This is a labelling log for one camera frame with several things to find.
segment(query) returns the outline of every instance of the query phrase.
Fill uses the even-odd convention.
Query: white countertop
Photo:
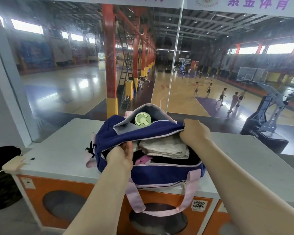
[[[102,124],[73,119],[24,155],[27,164],[19,174],[95,184],[100,172],[97,167],[86,167],[85,148]],[[294,207],[294,169],[286,162],[254,136],[212,132],[211,137],[239,166]],[[182,186],[148,190],[183,194]],[[196,196],[220,198],[208,172],[201,178]]]

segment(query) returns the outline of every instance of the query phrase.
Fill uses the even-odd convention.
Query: qr code
[[[192,211],[204,212],[207,206],[207,201],[204,200],[193,200]]]

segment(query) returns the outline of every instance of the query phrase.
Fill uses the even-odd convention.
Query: black trash bin
[[[12,176],[2,171],[2,166],[5,163],[21,154],[22,150],[18,147],[0,147],[0,209],[10,206],[22,198]]]

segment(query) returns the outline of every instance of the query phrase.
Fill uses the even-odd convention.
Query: person's left hand
[[[133,143],[128,141],[114,147],[107,155],[107,162],[124,165],[127,169],[133,168]]]

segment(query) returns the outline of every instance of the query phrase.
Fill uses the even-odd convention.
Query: tile floor
[[[24,199],[8,208],[0,210],[0,235],[59,235],[61,233],[42,232]]]

